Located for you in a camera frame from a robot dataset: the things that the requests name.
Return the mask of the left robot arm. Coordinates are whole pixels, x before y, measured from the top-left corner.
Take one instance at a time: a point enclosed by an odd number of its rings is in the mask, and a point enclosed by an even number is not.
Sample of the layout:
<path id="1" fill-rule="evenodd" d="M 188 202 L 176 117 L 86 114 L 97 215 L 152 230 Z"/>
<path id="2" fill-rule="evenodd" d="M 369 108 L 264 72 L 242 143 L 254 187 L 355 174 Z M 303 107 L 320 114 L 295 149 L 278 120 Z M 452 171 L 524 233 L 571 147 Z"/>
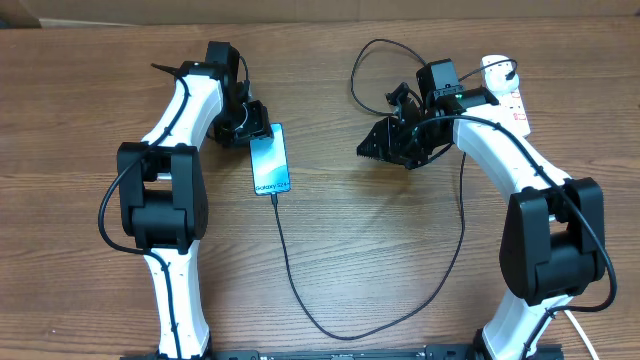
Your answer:
<path id="1" fill-rule="evenodd" d="M 131 253 L 151 273 L 161 335 L 154 359 L 211 359 L 212 335 L 201 303 L 198 251 L 209 202 L 200 148 L 212 139 L 224 148 L 271 139 L 266 107 L 251 96 L 247 69 L 228 42 L 211 41 L 202 61 L 163 66 L 174 94 L 154 128 L 117 152 L 118 175 L 106 194 L 119 196 Z"/>

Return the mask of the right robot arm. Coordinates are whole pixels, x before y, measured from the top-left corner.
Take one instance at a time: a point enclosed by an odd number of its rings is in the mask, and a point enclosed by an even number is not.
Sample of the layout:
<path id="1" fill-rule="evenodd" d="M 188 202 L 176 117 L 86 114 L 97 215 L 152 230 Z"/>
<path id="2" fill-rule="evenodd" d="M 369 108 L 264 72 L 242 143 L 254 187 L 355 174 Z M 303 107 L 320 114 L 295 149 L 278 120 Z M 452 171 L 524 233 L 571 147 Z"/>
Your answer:
<path id="1" fill-rule="evenodd" d="M 539 340 L 554 317 L 610 271 L 604 200 L 590 178 L 575 179 L 528 141 L 517 63 L 483 57 L 479 87 L 468 88 L 449 59 L 426 63 L 418 86 L 399 85 L 357 152 L 409 170 L 451 148 L 474 159 L 507 205 L 499 265 L 507 289 L 469 345 L 429 345 L 429 359 L 559 359 Z"/>

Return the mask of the blue Galaxy smartphone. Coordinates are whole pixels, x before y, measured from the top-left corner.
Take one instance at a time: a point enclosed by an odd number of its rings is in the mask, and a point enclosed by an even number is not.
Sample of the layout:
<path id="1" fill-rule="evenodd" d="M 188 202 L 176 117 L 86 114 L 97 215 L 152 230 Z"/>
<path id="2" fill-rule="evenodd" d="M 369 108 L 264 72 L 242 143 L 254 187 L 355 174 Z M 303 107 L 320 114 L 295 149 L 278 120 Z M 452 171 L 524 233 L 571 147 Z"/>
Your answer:
<path id="1" fill-rule="evenodd" d="M 268 196 L 291 189 L 284 129 L 281 123 L 271 125 L 272 137 L 250 142 L 250 158 L 254 192 Z"/>

